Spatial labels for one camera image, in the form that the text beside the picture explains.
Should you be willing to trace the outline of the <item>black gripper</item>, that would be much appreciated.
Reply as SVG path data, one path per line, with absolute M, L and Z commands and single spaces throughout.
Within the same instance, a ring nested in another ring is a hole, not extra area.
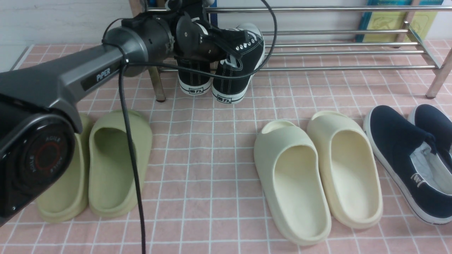
M 182 59 L 215 62 L 226 56 L 222 30 L 210 23 L 205 11 L 213 0 L 167 0 L 166 9 L 180 14 L 175 52 Z

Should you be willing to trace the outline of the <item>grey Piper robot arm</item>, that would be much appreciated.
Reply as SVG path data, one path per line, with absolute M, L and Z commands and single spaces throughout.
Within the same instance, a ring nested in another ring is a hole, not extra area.
M 32 67 L 1 73 L 1 225 L 50 188 L 67 170 L 77 103 L 115 75 L 135 77 L 171 56 L 213 61 L 222 50 L 203 39 L 211 0 L 168 0 L 107 29 L 102 43 Z

